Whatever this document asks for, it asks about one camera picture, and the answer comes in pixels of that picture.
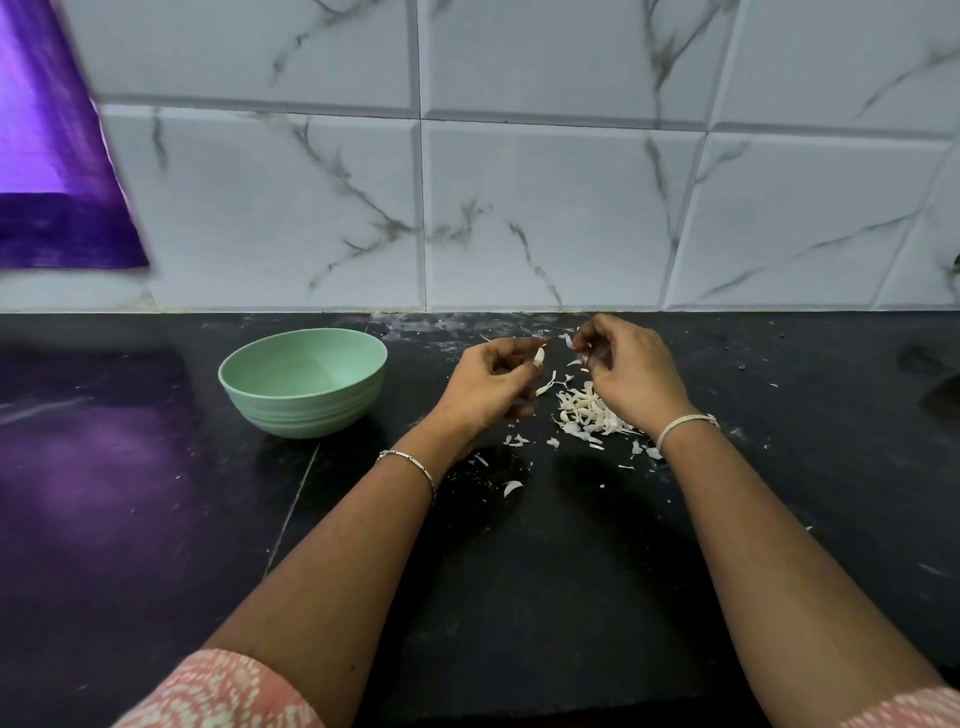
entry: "backsplash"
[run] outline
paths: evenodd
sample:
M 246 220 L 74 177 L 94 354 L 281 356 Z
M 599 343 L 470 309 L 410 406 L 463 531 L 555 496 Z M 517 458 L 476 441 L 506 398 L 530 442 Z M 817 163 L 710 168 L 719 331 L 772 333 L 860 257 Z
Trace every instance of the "backsplash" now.
M 960 308 L 956 0 L 60 0 L 152 261 L 0 309 Z

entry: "white thread bracelet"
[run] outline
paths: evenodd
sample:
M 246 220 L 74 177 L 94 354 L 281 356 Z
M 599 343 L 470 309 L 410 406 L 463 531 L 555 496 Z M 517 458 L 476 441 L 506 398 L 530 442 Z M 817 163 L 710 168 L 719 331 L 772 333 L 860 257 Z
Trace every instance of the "white thread bracelet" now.
M 717 422 L 717 419 L 713 415 L 686 415 L 685 417 L 679 417 L 663 429 L 660 437 L 657 438 L 657 445 L 653 448 L 647 448 L 647 454 L 655 460 L 660 460 L 663 457 L 663 455 L 660 454 L 660 448 L 663 446 L 663 438 L 666 437 L 666 433 L 677 425 L 688 423 L 691 420 L 706 420 L 717 429 L 720 429 L 720 423 Z
M 379 455 L 376 456 L 376 460 L 373 462 L 374 465 L 380 462 L 387 455 L 399 455 L 409 460 L 411 463 L 420 468 L 420 472 L 426 476 L 426 481 L 430 484 L 430 493 L 433 495 L 434 502 L 437 501 L 437 484 L 433 481 L 433 476 L 427 471 L 427 469 L 422 465 L 422 463 L 413 455 L 408 455 L 406 452 L 400 452 L 398 449 L 385 449 Z

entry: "granite countertop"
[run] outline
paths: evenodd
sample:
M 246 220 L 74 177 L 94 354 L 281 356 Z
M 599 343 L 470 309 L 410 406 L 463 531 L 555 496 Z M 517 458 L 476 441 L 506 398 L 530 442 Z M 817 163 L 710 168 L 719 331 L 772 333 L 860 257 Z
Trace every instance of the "granite countertop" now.
M 960 315 L 643 314 L 798 518 L 948 675 L 960 665 Z M 422 417 L 480 333 L 570 314 L 0 316 L 0 712 L 104 726 L 216 628 Z M 232 409 L 220 361 L 293 328 L 387 345 L 370 415 L 321 441 Z M 546 369 L 571 359 L 555 340 Z M 636 705 L 749 710 L 667 467 L 499 425 L 450 474 L 361 720 Z M 506 448 L 509 433 L 531 440 Z M 559 449 L 546 445 L 550 437 Z M 633 471 L 617 468 L 631 465 Z M 502 483 L 527 485 L 502 496 Z

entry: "purple curtain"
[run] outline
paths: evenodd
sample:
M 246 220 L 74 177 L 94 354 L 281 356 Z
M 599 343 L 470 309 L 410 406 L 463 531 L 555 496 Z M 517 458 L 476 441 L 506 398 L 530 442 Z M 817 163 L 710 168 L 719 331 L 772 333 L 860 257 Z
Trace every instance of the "purple curtain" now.
M 147 265 L 48 0 L 0 0 L 0 268 Z

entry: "green bowl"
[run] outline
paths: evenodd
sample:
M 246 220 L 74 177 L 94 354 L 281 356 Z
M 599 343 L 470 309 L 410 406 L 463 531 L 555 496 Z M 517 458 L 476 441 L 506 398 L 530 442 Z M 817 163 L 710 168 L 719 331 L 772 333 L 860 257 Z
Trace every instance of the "green bowl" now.
M 240 414 L 279 437 L 323 437 L 352 425 L 383 387 L 387 348 L 349 328 L 302 328 L 232 353 L 217 376 Z

